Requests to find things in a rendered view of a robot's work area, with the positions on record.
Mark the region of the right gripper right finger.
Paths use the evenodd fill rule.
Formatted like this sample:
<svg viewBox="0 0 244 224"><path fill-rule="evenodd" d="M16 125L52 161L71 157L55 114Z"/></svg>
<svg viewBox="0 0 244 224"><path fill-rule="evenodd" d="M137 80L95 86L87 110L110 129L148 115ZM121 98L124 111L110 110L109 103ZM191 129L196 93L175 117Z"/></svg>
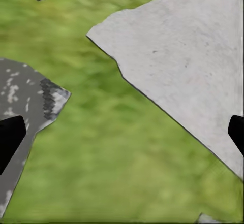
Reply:
<svg viewBox="0 0 244 224"><path fill-rule="evenodd" d="M231 117L228 134L244 156L244 117L235 115Z"/></svg>

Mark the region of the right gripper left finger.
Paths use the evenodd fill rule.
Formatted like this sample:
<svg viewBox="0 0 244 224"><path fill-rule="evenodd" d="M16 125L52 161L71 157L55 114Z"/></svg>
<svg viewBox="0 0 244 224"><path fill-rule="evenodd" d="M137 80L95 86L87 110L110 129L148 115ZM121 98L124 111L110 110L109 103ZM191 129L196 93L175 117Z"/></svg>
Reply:
<svg viewBox="0 0 244 224"><path fill-rule="evenodd" d="M0 121L0 176L26 135L23 116Z"/></svg>

